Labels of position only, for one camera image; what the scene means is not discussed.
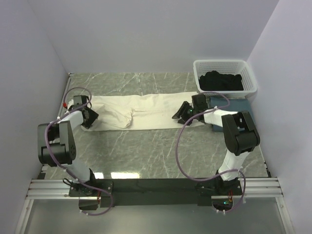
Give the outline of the cream white t shirt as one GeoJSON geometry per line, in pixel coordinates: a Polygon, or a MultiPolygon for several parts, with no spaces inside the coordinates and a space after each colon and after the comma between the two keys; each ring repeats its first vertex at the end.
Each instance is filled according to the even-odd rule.
{"type": "Polygon", "coordinates": [[[178,129],[172,116],[184,101],[191,102],[196,92],[149,94],[144,96],[93,96],[92,110],[99,114],[88,129],[97,131],[138,131],[178,129]]]}

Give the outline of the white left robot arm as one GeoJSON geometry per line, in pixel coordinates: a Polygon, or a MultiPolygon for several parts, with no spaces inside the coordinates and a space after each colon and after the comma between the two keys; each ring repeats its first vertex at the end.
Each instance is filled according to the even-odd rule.
{"type": "Polygon", "coordinates": [[[73,101],[64,118],[38,126],[38,158],[41,164],[60,166],[69,172],[73,179],[70,185],[76,190],[82,183],[91,189],[96,186],[96,179],[92,170],[76,158],[73,130],[79,126],[85,129],[92,127],[98,113],[91,109],[88,96],[74,96],[73,101]]]}

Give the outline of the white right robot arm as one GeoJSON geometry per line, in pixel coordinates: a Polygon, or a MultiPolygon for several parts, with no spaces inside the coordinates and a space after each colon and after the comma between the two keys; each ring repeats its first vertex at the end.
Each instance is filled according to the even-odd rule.
{"type": "Polygon", "coordinates": [[[248,111],[231,112],[224,108],[230,106],[230,100],[222,93],[207,91],[192,96],[192,103],[184,101],[178,111],[172,116],[182,128],[176,140],[175,160],[180,172],[188,179],[204,182],[220,177],[222,181],[233,181],[239,175],[244,176],[240,170],[246,157],[255,147],[260,144],[260,136],[253,118],[248,111]],[[209,107],[206,101],[207,94],[215,94],[224,98],[227,102],[224,106],[209,107]],[[222,128],[224,141],[227,148],[223,163],[217,170],[216,175],[209,178],[193,178],[183,171],[178,159],[178,145],[186,126],[192,124],[193,120],[217,125],[222,128]]]}

